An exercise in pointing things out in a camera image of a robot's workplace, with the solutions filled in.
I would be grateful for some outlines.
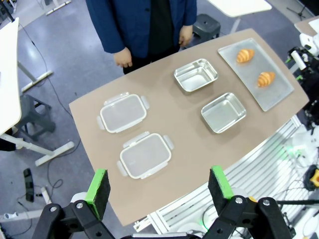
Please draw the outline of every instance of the black stool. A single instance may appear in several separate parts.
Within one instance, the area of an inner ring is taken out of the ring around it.
[[[38,136],[49,131],[53,132],[55,130],[55,123],[50,120],[49,111],[51,106],[45,104],[36,98],[23,95],[20,97],[21,104],[21,119],[16,127],[24,133],[26,136],[30,137],[34,141],[38,140]],[[36,111],[39,106],[44,106],[44,113],[40,114]],[[38,125],[42,129],[35,132],[34,134],[29,134],[27,124],[32,123],[33,125]]]
[[[193,26],[193,32],[199,36],[199,43],[218,38],[220,23],[207,14],[200,14]]]

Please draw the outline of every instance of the blue jacket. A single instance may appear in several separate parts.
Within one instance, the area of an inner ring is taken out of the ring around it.
[[[86,0],[88,10],[106,52],[129,48],[135,57],[149,49],[151,0]],[[196,21],[196,0],[170,0],[174,44],[183,25]]]

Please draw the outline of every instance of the brown tabletop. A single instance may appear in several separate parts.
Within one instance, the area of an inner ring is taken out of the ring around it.
[[[250,37],[264,48],[295,88],[268,112],[261,110],[217,53],[221,47]],[[212,64],[219,79],[186,96],[177,86],[173,72],[199,58]],[[103,102],[122,92],[146,96],[151,106],[146,118],[118,134],[100,130],[96,117]],[[226,92],[238,97],[247,116],[224,133],[213,134],[204,124],[200,111]],[[208,41],[122,76],[75,100],[70,107],[94,170],[108,169],[109,201],[121,223],[127,225],[207,182],[212,165],[226,169],[235,163],[270,137],[307,102],[306,94],[280,58],[254,30],[248,29]],[[146,179],[124,177],[116,165],[122,145],[144,131],[167,134],[175,146],[172,158],[167,167]]]
[[[315,17],[312,17],[312,18],[308,18],[306,20],[303,20],[303,21],[300,21],[300,22],[297,22],[295,23],[295,28],[297,28],[297,30],[300,32],[300,33],[304,33],[308,36],[314,36],[316,35],[316,31],[309,25],[309,22],[310,21],[313,21],[313,20],[316,20],[318,19],[319,16],[315,16]]]

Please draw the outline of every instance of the white desk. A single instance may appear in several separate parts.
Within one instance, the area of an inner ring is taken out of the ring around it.
[[[17,38],[19,19],[0,30],[0,134],[21,118],[17,79]]]
[[[16,18],[14,22],[7,24],[0,30],[0,138],[38,153],[45,154],[45,156],[35,162],[35,165],[39,166],[73,148],[74,143],[68,142],[55,151],[51,151],[5,134],[5,132],[16,125],[21,118],[17,78],[18,27],[19,18]]]
[[[265,0],[208,0],[228,17],[237,17],[230,33],[234,33],[240,23],[240,16],[267,11],[272,6]]]

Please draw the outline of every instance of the stainless steel tray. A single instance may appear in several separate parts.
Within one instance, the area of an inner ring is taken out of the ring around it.
[[[243,48],[254,49],[255,56],[247,63],[237,63],[237,54]],[[294,91],[279,67],[253,38],[220,48],[218,53],[245,84],[263,111],[270,110]],[[271,85],[260,88],[257,86],[258,76],[267,71],[276,73],[275,80]]]
[[[185,93],[196,91],[218,78],[216,70],[205,59],[199,59],[176,69],[174,76]]]
[[[215,133],[222,133],[246,116],[246,109],[233,93],[226,93],[201,110],[201,115]]]

